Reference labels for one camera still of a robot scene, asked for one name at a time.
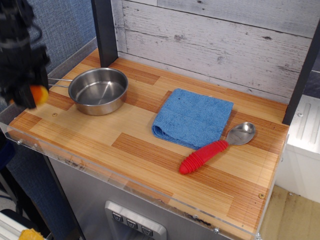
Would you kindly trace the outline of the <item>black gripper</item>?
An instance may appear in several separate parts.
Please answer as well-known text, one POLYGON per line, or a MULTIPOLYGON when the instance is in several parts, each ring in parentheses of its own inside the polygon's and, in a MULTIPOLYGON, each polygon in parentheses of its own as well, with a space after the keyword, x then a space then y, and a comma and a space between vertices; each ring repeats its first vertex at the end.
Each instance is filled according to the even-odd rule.
POLYGON ((50 62, 47 47, 31 48, 29 44, 18 48, 0 49, 0 96, 15 104, 35 109, 31 85, 49 89, 46 65, 50 62))

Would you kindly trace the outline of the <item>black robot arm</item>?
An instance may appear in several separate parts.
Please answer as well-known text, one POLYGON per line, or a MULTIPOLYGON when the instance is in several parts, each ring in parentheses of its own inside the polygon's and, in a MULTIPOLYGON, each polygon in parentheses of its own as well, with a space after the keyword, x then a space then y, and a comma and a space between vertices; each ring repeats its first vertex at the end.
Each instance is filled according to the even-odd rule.
POLYGON ((26 0, 0 2, 0 99, 28 109, 49 97, 50 58, 44 45, 32 47, 42 37, 34 17, 26 0))

